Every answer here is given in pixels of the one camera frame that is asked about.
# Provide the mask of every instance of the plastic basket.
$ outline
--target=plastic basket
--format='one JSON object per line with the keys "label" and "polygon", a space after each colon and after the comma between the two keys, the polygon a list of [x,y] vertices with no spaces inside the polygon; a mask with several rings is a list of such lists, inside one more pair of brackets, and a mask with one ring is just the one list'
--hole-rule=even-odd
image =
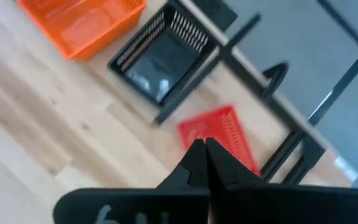
{"label": "plastic basket", "polygon": [[189,18],[166,3],[108,67],[153,104],[163,106],[215,46]]}
{"label": "plastic basket", "polygon": [[259,175],[258,166],[232,105],[181,122],[178,124],[178,132],[185,149],[188,149],[195,139],[205,141],[206,138],[212,137],[242,165]]}
{"label": "plastic basket", "polygon": [[18,0],[66,59],[86,60],[134,27],[145,0]]}

